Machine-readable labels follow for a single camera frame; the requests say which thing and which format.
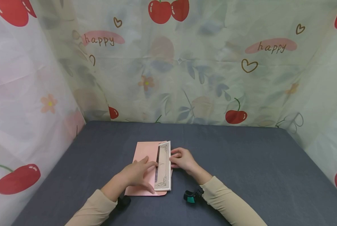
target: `heart outline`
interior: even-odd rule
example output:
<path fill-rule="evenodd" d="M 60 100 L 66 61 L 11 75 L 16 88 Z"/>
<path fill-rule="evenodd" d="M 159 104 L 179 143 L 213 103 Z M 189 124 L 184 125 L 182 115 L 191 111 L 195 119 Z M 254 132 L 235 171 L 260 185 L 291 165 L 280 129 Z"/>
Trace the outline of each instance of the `heart outline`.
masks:
<path fill-rule="evenodd" d="M 113 18 L 113 22 L 114 22 L 114 25 L 117 27 L 117 28 L 120 28 L 123 24 L 123 22 L 121 20 L 118 20 L 116 17 Z"/>
<path fill-rule="evenodd" d="M 93 67 L 95 66 L 95 56 L 92 54 L 89 56 L 89 60 L 93 63 Z"/>
<path fill-rule="evenodd" d="M 298 35 L 298 34 L 301 34 L 303 33 L 303 31 L 305 30 L 305 26 L 302 26 L 302 24 L 298 24 L 298 26 L 296 27 L 296 31 L 295 33 Z"/>
<path fill-rule="evenodd" d="M 254 69 L 252 69 L 251 71 L 247 71 L 247 70 L 244 69 L 244 61 L 246 61 L 246 66 L 249 66 L 249 65 L 251 65 L 251 64 L 256 64 L 256 66 L 255 66 Z M 253 62 L 251 62 L 250 64 L 249 64 L 249 61 L 248 61 L 247 59 L 243 59 L 243 60 L 241 61 L 241 68 L 242 68 L 246 73 L 250 73 L 250 72 L 254 71 L 258 66 L 259 66 L 259 63 L 258 63 L 257 61 L 253 61 Z"/>

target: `printed curtain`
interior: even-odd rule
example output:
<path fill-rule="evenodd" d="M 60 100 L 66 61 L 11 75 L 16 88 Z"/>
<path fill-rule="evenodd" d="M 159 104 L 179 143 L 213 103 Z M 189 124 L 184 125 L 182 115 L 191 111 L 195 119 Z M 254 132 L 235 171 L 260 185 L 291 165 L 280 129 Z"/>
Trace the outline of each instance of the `printed curtain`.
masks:
<path fill-rule="evenodd" d="M 337 186 L 337 0 L 0 0 L 0 225 L 83 117 L 286 129 Z"/>

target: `pink label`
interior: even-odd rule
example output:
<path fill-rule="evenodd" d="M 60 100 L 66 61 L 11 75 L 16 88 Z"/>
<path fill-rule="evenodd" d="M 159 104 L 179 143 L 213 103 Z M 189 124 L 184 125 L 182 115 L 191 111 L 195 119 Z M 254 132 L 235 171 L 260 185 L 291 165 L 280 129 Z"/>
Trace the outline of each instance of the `pink label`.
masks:
<path fill-rule="evenodd" d="M 97 44 L 99 46 L 114 46 L 115 43 L 124 44 L 124 38 L 119 34 L 111 31 L 88 31 L 82 36 L 83 45 L 88 43 Z"/>
<path fill-rule="evenodd" d="M 245 53 L 251 54 L 264 50 L 269 51 L 271 52 L 271 54 L 273 54 L 274 52 L 283 53 L 285 50 L 293 51 L 296 50 L 296 48 L 296 43 L 288 38 L 272 38 L 269 40 L 257 42 L 254 45 L 249 46 L 245 50 Z"/>

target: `pink envelope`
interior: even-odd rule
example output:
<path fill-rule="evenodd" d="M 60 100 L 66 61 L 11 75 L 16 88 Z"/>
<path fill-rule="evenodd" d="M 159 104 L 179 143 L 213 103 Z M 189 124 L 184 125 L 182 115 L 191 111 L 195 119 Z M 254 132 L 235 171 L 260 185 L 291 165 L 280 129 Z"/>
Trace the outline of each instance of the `pink envelope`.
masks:
<path fill-rule="evenodd" d="M 135 160 L 141 161 L 146 156 L 148 156 L 148 161 L 157 161 L 157 151 L 158 145 L 166 141 L 153 141 L 153 142 L 137 142 L 136 151 L 134 153 L 133 162 Z M 156 167 L 152 166 L 147 170 L 144 180 L 147 181 L 152 187 L 155 187 L 155 174 Z M 125 195 L 128 196 L 161 196 L 166 195 L 167 191 L 156 192 L 152 194 L 151 192 L 145 190 L 140 186 L 129 186 L 126 188 Z"/>

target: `gray tabletop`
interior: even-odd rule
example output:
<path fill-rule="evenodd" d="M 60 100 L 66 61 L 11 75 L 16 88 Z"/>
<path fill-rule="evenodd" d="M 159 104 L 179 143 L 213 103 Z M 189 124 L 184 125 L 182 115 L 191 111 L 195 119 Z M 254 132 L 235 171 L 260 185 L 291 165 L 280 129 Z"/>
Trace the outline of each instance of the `gray tabletop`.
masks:
<path fill-rule="evenodd" d="M 130 164 L 139 141 L 170 140 L 242 197 L 269 226 L 337 226 L 337 189 L 282 129 L 89 122 L 13 226 L 64 225 L 97 188 Z M 131 197 L 103 225 L 229 225 L 206 203 L 188 204 L 182 170 L 162 197 Z"/>

